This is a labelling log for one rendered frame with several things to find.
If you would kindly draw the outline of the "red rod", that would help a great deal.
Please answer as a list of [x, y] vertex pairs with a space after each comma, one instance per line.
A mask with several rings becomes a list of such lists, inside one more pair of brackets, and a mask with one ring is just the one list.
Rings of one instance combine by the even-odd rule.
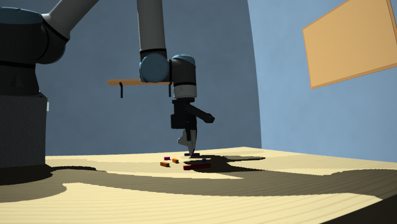
[[203, 168], [211, 168], [211, 164], [197, 164], [197, 165], [186, 165], [183, 166], [183, 170], [192, 170], [192, 169], [203, 169]]

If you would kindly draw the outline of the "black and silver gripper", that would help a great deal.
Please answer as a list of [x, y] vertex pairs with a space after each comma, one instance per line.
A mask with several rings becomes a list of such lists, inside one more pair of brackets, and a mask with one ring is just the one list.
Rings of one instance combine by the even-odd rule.
[[195, 115], [187, 112], [184, 109], [186, 105], [190, 104], [191, 102], [195, 102], [193, 97], [182, 97], [177, 98], [177, 100], [172, 100], [172, 103], [174, 104], [174, 114], [171, 115], [171, 128], [185, 129], [183, 130], [183, 136], [178, 139], [178, 143], [188, 146], [190, 156], [195, 151], [197, 120]]

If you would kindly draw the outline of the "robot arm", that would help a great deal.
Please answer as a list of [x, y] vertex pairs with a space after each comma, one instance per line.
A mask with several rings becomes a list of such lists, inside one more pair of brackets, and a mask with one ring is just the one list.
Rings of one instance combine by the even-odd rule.
[[[61, 0], [48, 14], [0, 7], [0, 95], [39, 95], [35, 65], [57, 62], [70, 31], [99, 0]], [[174, 98], [197, 97], [195, 60], [167, 60], [162, 0], [137, 0], [141, 82], [173, 82]]]

